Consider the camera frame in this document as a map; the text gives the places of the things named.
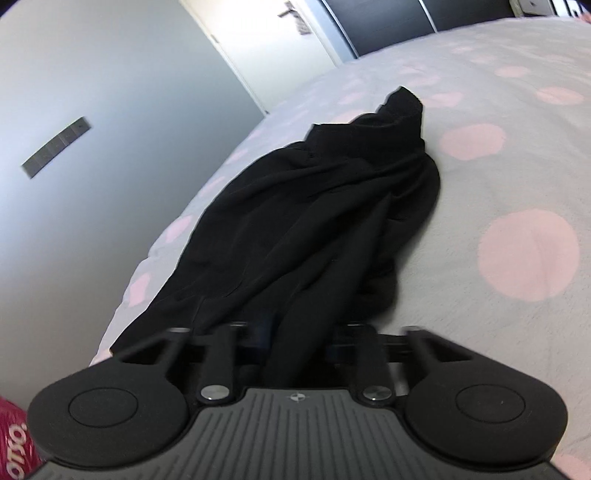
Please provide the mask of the black garment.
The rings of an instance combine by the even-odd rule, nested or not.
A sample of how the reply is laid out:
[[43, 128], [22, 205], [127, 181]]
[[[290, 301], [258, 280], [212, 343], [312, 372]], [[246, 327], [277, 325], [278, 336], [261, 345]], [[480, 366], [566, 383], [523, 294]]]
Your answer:
[[399, 251], [433, 211], [440, 174], [423, 106], [394, 91], [348, 124], [315, 125], [256, 160], [219, 193], [175, 270], [113, 344], [171, 327], [245, 322], [277, 356], [297, 356], [346, 319], [386, 309]]

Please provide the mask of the red plastic bag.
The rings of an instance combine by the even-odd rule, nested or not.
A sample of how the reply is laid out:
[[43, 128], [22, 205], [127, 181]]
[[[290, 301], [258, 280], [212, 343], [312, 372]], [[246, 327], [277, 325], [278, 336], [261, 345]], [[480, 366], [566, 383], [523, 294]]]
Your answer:
[[2, 480], [22, 480], [34, 472], [42, 460], [28, 432], [26, 412], [0, 400], [0, 476]]

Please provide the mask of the grey pink-dotted bed cover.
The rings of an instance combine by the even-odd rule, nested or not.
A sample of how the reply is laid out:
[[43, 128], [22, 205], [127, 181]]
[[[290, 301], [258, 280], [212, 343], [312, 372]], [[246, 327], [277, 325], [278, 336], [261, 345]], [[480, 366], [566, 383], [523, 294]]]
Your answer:
[[401, 43], [315, 80], [240, 143], [136, 268], [96, 353], [147, 307], [197, 219], [267, 152], [320, 123], [377, 109], [398, 87], [424, 104], [442, 179], [426, 231], [400, 259], [379, 324], [422, 326], [552, 385], [569, 411], [555, 465], [590, 475], [590, 27], [483, 23]]

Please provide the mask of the white door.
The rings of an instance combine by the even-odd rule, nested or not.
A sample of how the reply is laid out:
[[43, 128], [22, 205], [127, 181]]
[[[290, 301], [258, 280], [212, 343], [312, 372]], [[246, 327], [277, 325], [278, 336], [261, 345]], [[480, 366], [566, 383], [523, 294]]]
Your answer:
[[264, 113], [341, 63], [294, 1], [182, 5]]

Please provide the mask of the black sliding wardrobe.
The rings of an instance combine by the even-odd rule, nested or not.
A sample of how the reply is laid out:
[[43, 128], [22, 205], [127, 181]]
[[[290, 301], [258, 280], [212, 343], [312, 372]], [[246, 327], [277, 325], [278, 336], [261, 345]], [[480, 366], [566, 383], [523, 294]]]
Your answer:
[[515, 16], [511, 3], [504, 0], [332, 0], [324, 6], [356, 57]]

